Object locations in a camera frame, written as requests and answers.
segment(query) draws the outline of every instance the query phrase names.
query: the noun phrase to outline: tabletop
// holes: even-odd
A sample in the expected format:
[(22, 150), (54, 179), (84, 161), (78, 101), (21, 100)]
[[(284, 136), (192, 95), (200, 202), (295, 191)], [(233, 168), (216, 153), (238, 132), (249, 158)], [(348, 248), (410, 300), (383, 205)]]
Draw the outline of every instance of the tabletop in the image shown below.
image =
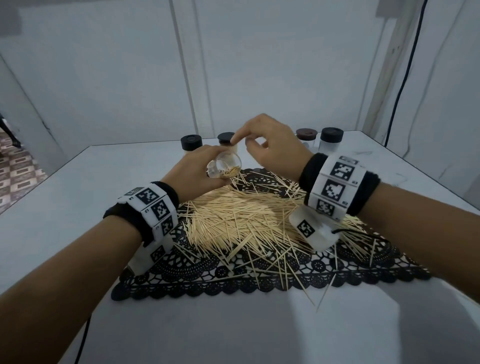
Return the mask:
[[(204, 144), (217, 144), (216, 139)], [(339, 151), (384, 182), (480, 212), (359, 131)], [(259, 165), (243, 143), (243, 168)], [(0, 292), (94, 226), (132, 186), (160, 179), (179, 141), (90, 146), (0, 215)], [(308, 288), (318, 302), (325, 289)], [(114, 302), (92, 314), (81, 363), (480, 362), (480, 309), (440, 279)], [(61, 363), (73, 363), (83, 330)]]

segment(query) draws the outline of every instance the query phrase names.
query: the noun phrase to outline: person's right hand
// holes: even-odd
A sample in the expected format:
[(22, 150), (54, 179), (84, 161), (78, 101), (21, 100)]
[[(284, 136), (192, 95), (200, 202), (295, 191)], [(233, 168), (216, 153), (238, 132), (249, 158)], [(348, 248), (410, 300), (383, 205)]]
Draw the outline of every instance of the person's right hand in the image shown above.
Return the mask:
[[(255, 140), (266, 139), (262, 145)], [(298, 182), (303, 168), (313, 156), (289, 126), (266, 114), (248, 120), (237, 130), (230, 142), (235, 145), (245, 138), (248, 152), (267, 170)]]

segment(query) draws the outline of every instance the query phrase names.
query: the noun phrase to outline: floor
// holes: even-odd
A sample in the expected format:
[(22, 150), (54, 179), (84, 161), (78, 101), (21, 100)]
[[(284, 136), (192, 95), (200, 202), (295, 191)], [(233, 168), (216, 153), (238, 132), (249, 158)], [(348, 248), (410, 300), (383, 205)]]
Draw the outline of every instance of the floor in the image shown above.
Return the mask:
[(0, 133), (0, 214), (38, 186), (47, 175), (24, 149)]

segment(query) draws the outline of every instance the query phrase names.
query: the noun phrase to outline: black wire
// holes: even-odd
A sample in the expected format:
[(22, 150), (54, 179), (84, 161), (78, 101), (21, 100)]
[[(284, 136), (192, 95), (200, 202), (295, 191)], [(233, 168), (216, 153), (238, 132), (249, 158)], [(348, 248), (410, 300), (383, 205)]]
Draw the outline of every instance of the black wire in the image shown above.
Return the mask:
[(88, 327), (90, 326), (90, 319), (91, 318), (92, 318), (92, 316), (90, 315), (90, 317), (88, 318), (87, 323), (85, 325), (84, 336), (82, 337), (82, 343), (80, 344), (80, 348), (78, 349), (77, 358), (75, 359), (75, 364), (78, 364), (78, 362), (80, 361), (80, 356), (82, 356), (82, 350), (84, 349), (85, 340), (87, 338)]
[(419, 24), (417, 26), (417, 32), (415, 34), (415, 40), (413, 41), (412, 51), (410, 52), (410, 58), (408, 59), (407, 70), (405, 71), (405, 76), (403, 77), (402, 85), (401, 85), (400, 90), (398, 91), (398, 94), (396, 96), (395, 104), (393, 105), (392, 116), (390, 117), (390, 123), (388, 124), (387, 137), (385, 139), (385, 145), (384, 145), (385, 148), (387, 147), (388, 139), (390, 138), (390, 131), (392, 130), (392, 124), (393, 124), (393, 119), (395, 117), (396, 107), (398, 105), (398, 101), (400, 100), (400, 95), (402, 94), (403, 87), (405, 86), (405, 82), (407, 82), (408, 73), (410, 72), (410, 67), (412, 66), (413, 54), (415, 53), (415, 48), (417, 48), (417, 42), (418, 42), (418, 39), (419, 39), (420, 29), (421, 29), (421, 23), (423, 21), (423, 13), (425, 12), (425, 6), (427, 6), (427, 1), (428, 0), (424, 0), (423, 5), (422, 5), (421, 10), (420, 10)]
[(388, 239), (382, 238), (381, 236), (373, 235), (373, 234), (367, 234), (366, 232), (362, 232), (362, 231), (358, 231), (358, 230), (354, 230), (354, 229), (336, 229), (336, 230), (332, 230), (332, 234), (337, 234), (338, 232), (341, 232), (341, 231), (354, 232), (355, 234), (368, 236), (370, 238), (381, 240), (382, 242), (388, 242), (389, 241)]

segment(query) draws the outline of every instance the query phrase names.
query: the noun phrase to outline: hand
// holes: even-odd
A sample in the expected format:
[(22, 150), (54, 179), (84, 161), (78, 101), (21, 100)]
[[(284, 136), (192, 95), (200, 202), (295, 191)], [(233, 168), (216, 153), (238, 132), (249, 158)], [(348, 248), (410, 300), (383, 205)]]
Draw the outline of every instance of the hand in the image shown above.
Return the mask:
[[(260, 136), (267, 140), (262, 145), (255, 140)], [(296, 182), (313, 156), (289, 126), (266, 114), (248, 120), (230, 142), (235, 145), (243, 138), (248, 152), (258, 163), (267, 170)]]
[(206, 174), (208, 162), (227, 149), (222, 146), (201, 146), (180, 159), (180, 162), (161, 181), (177, 192), (180, 203), (194, 200), (216, 188), (227, 186), (232, 183), (232, 180), (210, 178)]

